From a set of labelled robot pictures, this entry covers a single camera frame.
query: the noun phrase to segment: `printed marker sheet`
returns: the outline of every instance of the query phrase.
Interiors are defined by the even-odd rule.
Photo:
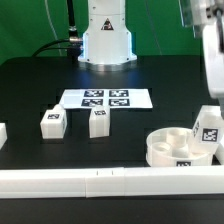
[[[94,106],[113,108],[152,108],[147,89],[72,89],[65,90],[59,102],[65,109],[90,109]]]

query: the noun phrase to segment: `white cylinder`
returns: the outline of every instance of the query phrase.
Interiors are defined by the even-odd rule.
[[[172,148],[183,148],[186,145],[187,132],[181,128],[171,128],[167,131],[166,142]]]

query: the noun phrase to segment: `robot logo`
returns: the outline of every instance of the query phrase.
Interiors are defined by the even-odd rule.
[[[110,20],[107,18],[107,20],[105,21],[103,27],[101,28],[101,30],[114,30],[113,26],[111,25]]]

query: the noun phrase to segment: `white cube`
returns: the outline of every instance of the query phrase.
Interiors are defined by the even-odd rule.
[[[89,118],[90,138],[109,136],[110,107],[96,106],[92,108]]]
[[[224,121],[219,106],[202,106],[188,139],[189,151],[215,154],[222,139]]]
[[[7,140],[6,127],[4,123],[0,123],[0,150]]]
[[[67,127],[66,111],[57,108],[47,110],[40,126],[44,139],[63,138]]]

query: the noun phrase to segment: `black table surface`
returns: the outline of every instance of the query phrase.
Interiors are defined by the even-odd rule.
[[[65,89],[149,90],[153,109],[111,110],[110,136],[89,138],[90,110],[67,110],[63,140],[43,140],[40,121]],[[94,72],[67,58],[15,58],[0,67],[0,122],[8,140],[0,169],[148,167],[146,137],[192,128],[202,105],[218,105],[199,56],[139,57],[137,67]],[[223,223],[224,196],[0,200],[0,223]]]

